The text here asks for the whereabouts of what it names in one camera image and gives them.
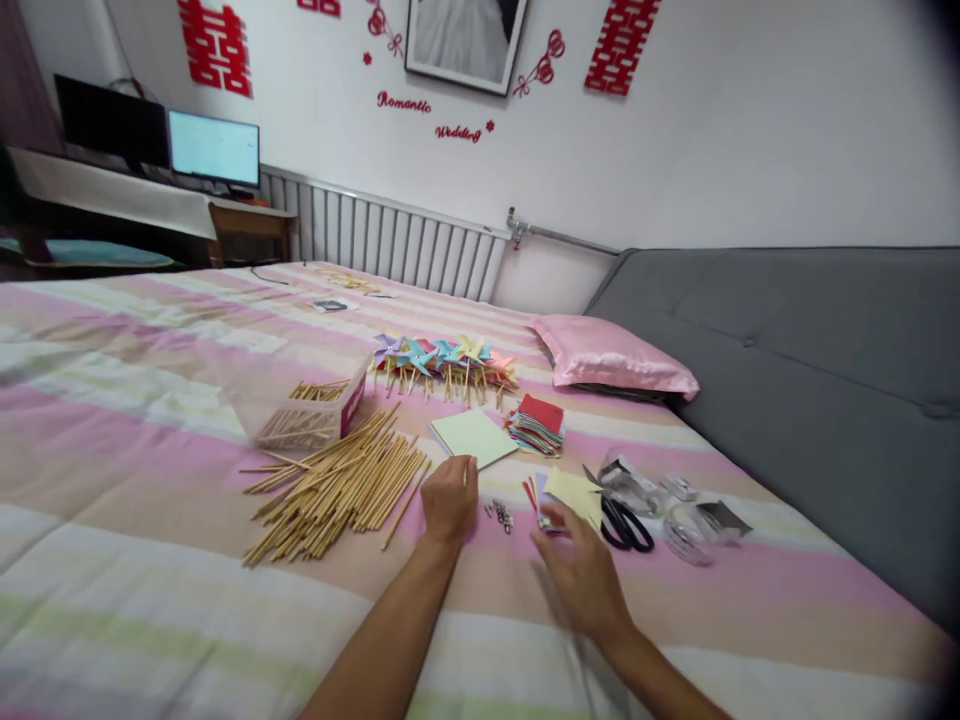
computer monitor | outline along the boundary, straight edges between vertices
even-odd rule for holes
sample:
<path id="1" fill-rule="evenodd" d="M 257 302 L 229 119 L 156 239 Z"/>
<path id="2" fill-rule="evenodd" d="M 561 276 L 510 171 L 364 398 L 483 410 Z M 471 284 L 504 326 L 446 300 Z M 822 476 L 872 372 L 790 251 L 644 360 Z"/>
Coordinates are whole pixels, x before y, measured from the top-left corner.
<path id="1" fill-rule="evenodd" d="M 170 167 L 163 105 L 54 75 L 64 139 L 137 163 Z"/>
<path id="2" fill-rule="evenodd" d="M 260 187 L 260 128 L 257 125 L 167 113 L 170 165 L 175 172 L 230 185 Z"/>

gray upholstered headboard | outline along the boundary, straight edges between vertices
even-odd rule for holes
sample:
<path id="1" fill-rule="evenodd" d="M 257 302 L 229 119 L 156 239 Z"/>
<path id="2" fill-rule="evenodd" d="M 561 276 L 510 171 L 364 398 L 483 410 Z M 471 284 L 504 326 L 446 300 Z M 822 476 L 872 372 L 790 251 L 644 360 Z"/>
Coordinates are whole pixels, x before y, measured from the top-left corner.
<path id="1" fill-rule="evenodd" d="M 631 250 L 586 314 L 687 365 L 680 417 L 947 623 L 960 248 Z"/>

person's right hand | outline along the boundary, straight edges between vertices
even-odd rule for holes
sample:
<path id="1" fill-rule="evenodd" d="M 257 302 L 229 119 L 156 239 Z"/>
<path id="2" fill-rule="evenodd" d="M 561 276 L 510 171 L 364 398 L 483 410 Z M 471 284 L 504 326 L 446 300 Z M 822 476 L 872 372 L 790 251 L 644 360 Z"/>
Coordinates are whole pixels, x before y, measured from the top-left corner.
<path id="1" fill-rule="evenodd" d="M 444 460 L 420 488 L 425 537 L 459 549 L 477 515 L 477 459 L 456 455 Z"/>
<path id="2" fill-rule="evenodd" d="M 633 628 L 617 569 L 607 544 L 565 505 L 544 505 L 543 514 L 563 526 L 573 542 L 566 558 L 542 530 L 530 533 L 570 614 L 573 629 L 598 645 Z"/>

red wall decal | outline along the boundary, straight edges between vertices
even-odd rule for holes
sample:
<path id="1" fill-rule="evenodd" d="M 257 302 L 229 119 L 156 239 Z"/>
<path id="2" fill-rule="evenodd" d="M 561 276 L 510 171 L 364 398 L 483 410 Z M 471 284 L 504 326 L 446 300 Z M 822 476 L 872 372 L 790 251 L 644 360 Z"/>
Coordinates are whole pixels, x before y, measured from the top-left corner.
<path id="1" fill-rule="evenodd" d="M 660 0 L 611 0 L 584 86 L 623 95 L 630 91 Z"/>
<path id="2" fill-rule="evenodd" d="M 480 136 L 483 135 L 483 130 L 471 130 L 468 127 L 461 127 L 457 125 L 456 129 L 451 129 L 449 125 L 442 125 L 437 127 L 437 137 L 456 137 L 462 138 L 463 140 L 472 140 L 474 144 L 480 142 Z"/>
<path id="3" fill-rule="evenodd" d="M 190 77 L 201 85 L 253 97 L 243 21 L 229 5 L 215 12 L 200 0 L 177 0 Z"/>
<path id="4" fill-rule="evenodd" d="M 520 94 L 520 97 L 530 94 L 530 83 L 537 82 L 538 80 L 544 85 L 549 85 L 553 82 L 553 65 L 550 64 L 550 58 L 552 57 L 561 57 L 564 50 L 567 49 L 567 46 L 563 44 L 563 36 L 560 34 L 559 30 L 554 30 L 550 33 L 550 37 L 547 40 L 547 51 L 543 54 L 543 57 L 540 58 L 540 62 L 537 63 L 537 66 L 530 71 L 530 74 L 524 77 L 520 75 L 517 78 L 517 86 L 513 89 L 513 94 Z"/>
<path id="5" fill-rule="evenodd" d="M 331 17 L 340 17 L 340 0 L 297 0 L 297 5 L 304 10 L 322 12 Z"/>
<path id="6" fill-rule="evenodd" d="M 381 90 L 377 95 L 377 107 L 395 107 L 399 110 L 419 110 L 422 113 L 433 112 L 430 103 L 426 100 L 397 100 L 387 95 L 386 90 Z"/>
<path id="7" fill-rule="evenodd" d="M 367 21 L 367 29 L 370 31 L 370 34 L 374 37 L 387 35 L 390 38 L 390 44 L 387 45 L 387 50 L 392 52 L 394 57 L 399 55 L 402 58 L 403 48 L 400 46 L 403 43 L 403 35 L 400 33 L 396 35 L 393 34 L 393 30 L 390 29 L 390 23 L 387 22 L 387 14 L 383 12 L 383 9 L 380 7 L 380 0 L 367 0 L 367 2 L 371 5 L 376 5 L 373 9 L 373 14 Z"/>

pink pillow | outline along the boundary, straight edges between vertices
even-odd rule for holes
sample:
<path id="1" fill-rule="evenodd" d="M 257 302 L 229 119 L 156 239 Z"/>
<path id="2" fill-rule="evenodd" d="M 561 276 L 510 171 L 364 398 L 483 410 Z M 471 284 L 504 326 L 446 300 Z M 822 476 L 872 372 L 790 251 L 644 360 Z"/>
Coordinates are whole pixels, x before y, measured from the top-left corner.
<path id="1" fill-rule="evenodd" d="M 553 384 L 601 383 L 683 393 L 700 384 L 686 367 L 619 325 L 582 315 L 540 315 L 530 324 L 553 353 Z"/>

